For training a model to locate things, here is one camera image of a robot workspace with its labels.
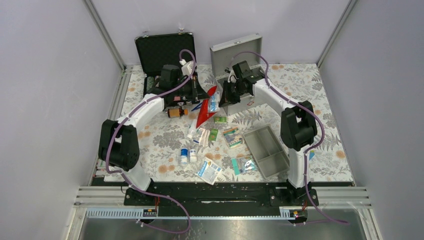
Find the blue plastic tweezers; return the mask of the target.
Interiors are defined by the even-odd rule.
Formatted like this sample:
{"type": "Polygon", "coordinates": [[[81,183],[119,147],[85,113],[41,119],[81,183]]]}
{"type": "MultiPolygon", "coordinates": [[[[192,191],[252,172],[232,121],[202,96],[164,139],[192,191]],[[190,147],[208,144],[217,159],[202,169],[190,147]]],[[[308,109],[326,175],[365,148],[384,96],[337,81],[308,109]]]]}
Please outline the blue plastic tweezers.
{"type": "Polygon", "coordinates": [[[203,105],[203,103],[202,102],[200,102],[199,104],[197,104],[191,111],[193,112],[193,111],[196,111],[196,110],[198,110],[198,109],[200,109],[201,107],[202,107],[202,105],[203,105]]]}

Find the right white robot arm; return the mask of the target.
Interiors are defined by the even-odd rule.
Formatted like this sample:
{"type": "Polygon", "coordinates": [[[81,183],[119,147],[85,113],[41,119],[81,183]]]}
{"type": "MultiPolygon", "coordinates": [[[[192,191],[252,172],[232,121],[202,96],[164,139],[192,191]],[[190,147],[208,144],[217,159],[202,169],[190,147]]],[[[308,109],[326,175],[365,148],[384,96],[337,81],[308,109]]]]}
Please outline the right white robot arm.
{"type": "Polygon", "coordinates": [[[318,134],[317,120],[309,101],[295,101],[278,89],[260,69],[252,69],[246,61],[225,69],[227,79],[222,83],[221,107],[240,103],[240,97],[250,94],[269,105],[280,115],[280,137],[288,148],[288,182],[294,187],[287,191],[287,201],[301,205],[307,194],[303,187],[310,182],[308,154],[318,134]]]}

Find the blue white wipes pack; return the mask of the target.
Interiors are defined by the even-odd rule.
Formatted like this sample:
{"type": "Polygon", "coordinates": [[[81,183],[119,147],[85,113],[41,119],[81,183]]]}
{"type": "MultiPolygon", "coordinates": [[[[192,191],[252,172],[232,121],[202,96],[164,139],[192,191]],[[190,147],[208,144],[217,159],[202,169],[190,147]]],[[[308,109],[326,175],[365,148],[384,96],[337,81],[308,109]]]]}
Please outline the blue white wipes pack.
{"type": "Polygon", "coordinates": [[[208,100],[208,112],[217,113],[220,110],[219,104],[221,99],[221,93],[216,91],[208,100]]]}

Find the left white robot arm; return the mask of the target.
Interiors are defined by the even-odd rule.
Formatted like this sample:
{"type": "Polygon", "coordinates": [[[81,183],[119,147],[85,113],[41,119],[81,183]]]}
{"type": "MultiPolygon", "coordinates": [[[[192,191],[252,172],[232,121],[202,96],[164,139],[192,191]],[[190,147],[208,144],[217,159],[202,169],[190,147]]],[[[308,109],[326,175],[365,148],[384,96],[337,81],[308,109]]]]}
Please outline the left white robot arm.
{"type": "Polygon", "coordinates": [[[161,93],[147,93],[141,102],[128,114],[117,120],[105,120],[101,125],[98,157],[105,162],[108,174],[121,174],[129,187],[137,190],[136,199],[144,206],[152,204],[155,192],[149,188],[151,177],[139,165],[140,148],[138,134],[154,116],[166,107],[166,99],[175,94],[196,72],[195,61],[189,61],[180,68],[185,73],[176,87],[161,93]]]}

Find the red first aid pouch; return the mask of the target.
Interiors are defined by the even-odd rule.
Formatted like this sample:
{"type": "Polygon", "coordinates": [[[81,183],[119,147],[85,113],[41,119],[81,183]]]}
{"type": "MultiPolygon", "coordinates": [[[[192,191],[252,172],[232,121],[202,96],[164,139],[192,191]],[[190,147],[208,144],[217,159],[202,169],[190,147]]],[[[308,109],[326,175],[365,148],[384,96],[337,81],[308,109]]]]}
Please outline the red first aid pouch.
{"type": "Polygon", "coordinates": [[[215,114],[214,112],[212,112],[210,115],[209,101],[210,101],[210,97],[216,92],[216,90],[217,90],[217,86],[213,86],[207,91],[209,98],[203,100],[201,104],[200,111],[196,121],[196,128],[199,128],[204,122],[206,122],[211,116],[215,114]]]}

